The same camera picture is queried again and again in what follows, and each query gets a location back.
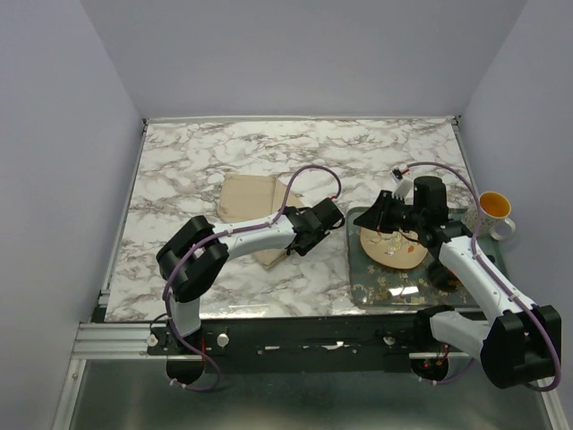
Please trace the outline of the beige cloth napkin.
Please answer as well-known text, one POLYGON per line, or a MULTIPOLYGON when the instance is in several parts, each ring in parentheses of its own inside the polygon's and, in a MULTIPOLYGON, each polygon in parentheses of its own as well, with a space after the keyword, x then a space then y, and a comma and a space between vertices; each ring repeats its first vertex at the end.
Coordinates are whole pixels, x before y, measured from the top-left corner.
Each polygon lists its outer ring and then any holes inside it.
POLYGON ((274 176, 229 174, 225 177, 217 210, 223 224, 215 230, 260 226, 222 237, 229 246, 231 260, 252 254, 267 271, 286 257, 286 248, 295 239, 295 232, 286 215, 274 220, 283 202, 296 208, 303 206, 274 176))

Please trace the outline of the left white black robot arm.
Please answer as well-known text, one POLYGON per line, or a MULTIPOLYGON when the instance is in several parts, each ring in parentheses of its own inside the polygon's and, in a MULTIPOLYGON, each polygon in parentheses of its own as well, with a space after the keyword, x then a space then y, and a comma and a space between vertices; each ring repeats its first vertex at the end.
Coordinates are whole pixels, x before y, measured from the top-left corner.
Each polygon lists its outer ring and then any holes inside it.
POLYGON ((162 299, 175 324, 168 332, 168 344, 180 354, 197 347, 200 298, 227 262, 268 250, 305 256, 344 223, 345 215, 330 198, 312 207, 286 206, 269 216, 236 223, 191 218, 156 254, 166 282, 162 299))

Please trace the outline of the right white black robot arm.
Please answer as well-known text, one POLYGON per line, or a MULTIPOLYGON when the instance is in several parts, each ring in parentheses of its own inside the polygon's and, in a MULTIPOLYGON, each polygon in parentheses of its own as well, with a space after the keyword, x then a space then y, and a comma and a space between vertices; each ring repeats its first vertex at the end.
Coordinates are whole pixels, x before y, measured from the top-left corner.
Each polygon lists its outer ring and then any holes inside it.
POLYGON ((478 361, 498 388, 551 378, 547 390, 561 378, 560 314, 539 306, 520 291, 489 260, 459 219, 452 219, 446 186, 436 176, 415 179, 414 200, 380 192, 355 225, 376 233, 414 232, 446 272, 466 288, 485 316, 479 322, 447 305, 423 309, 415 317, 412 340, 430 351, 449 344, 478 361))

